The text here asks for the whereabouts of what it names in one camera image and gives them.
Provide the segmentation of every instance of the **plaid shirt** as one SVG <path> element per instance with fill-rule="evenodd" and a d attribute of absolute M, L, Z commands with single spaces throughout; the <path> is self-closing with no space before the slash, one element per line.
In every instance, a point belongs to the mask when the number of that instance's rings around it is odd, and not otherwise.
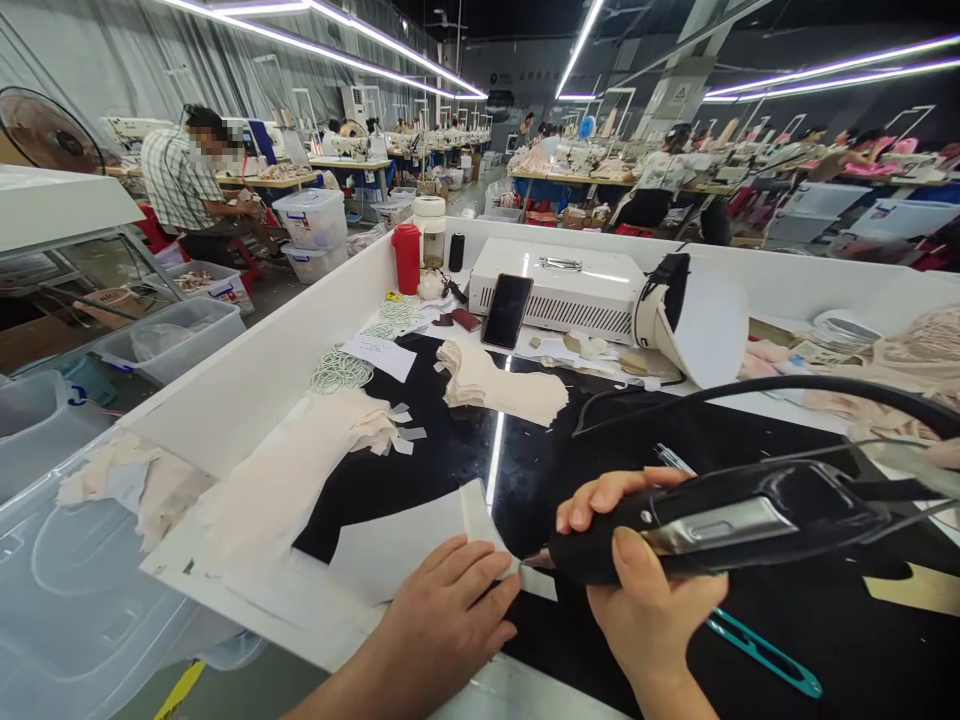
<path fill-rule="evenodd" d="M 143 181 L 157 218 L 183 230 L 205 230 L 217 223 L 203 201 L 225 202 L 213 171 L 183 130 L 154 130 L 140 151 Z"/>

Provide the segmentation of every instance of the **black smartphone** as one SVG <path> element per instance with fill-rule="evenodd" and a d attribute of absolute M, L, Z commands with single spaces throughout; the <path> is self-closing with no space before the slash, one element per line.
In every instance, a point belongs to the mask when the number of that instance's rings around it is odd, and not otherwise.
<path fill-rule="evenodd" d="M 520 337 L 520 326 L 532 291 L 533 278 L 501 273 L 493 289 L 481 342 L 513 350 Z"/>

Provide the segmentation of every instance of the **curtain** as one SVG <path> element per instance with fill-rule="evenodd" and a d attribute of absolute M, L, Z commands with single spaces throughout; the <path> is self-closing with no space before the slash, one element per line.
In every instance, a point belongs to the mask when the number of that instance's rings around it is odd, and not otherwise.
<path fill-rule="evenodd" d="M 352 1 L 358 17 L 417 51 L 426 50 L 436 62 L 436 43 L 413 25 L 404 31 L 388 3 Z M 298 107 L 292 88 L 307 88 L 324 124 L 343 117 L 342 86 L 377 85 L 388 125 L 402 111 L 394 103 L 412 111 L 413 98 L 423 96 L 415 88 L 364 77 L 347 65 L 152 0 L 2 2 L 0 86 L 19 85 L 50 96 L 101 141 L 106 137 L 101 116 L 177 121 L 185 102 L 202 102 L 224 116 L 270 119 L 278 103 Z M 317 13 L 250 20 L 402 75 L 426 72 Z M 270 55 L 275 60 L 265 59 Z"/>

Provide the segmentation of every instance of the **red bottle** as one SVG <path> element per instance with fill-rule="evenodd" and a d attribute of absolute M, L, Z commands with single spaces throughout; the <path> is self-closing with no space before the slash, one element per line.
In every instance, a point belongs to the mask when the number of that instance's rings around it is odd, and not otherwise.
<path fill-rule="evenodd" d="M 400 294 L 416 295 L 420 286 L 420 229 L 410 223 L 398 225 L 392 239 Z"/>

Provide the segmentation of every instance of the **yellow tape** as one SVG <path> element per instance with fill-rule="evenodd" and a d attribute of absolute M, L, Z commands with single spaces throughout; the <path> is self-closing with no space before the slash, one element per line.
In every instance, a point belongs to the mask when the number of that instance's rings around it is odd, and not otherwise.
<path fill-rule="evenodd" d="M 183 704 L 183 701 L 187 699 L 187 695 L 193 690 L 193 686 L 197 684 L 197 680 L 200 679 L 200 673 L 203 672 L 206 666 L 207 664 L 205 662 L 198 660 L 184 671 L 183 675 L 181 675 L 177 681 L 177 684 L 173 686 L 173 690 L 171 690 L 167 696 L 163 707 L 160 708 L 160 712 L 154 716 L 153 720 L 169 720 L 169 718 L 174 716 L 180 708 L 180 705 Z"/>

